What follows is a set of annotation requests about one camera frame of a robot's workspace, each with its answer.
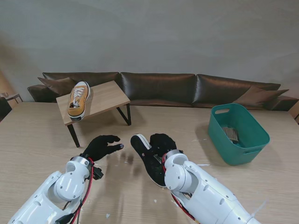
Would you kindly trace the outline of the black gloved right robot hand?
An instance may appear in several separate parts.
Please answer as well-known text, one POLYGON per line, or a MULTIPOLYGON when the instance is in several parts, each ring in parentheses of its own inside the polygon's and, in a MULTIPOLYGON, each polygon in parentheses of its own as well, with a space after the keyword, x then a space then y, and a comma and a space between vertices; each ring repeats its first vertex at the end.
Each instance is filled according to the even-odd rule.
POLYGON ((161 158, 169 151, 177 149, 175 141, 164 133, 151 135, 149 144, 151 145, 149 155, 157 155, 161 158))

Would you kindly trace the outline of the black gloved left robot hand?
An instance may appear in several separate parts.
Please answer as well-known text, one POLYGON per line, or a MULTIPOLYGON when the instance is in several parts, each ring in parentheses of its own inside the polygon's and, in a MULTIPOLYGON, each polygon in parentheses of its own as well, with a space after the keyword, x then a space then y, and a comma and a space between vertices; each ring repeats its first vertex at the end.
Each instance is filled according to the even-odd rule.
POLYGON ((94 138, 87 148, 84 150, 81 157, 91 159, 93 162, 99 161, 108 154, 112 154, 124 148, 123 144, 112 145, 119 142, 121 139, 115 135, 100 135, 94 138))

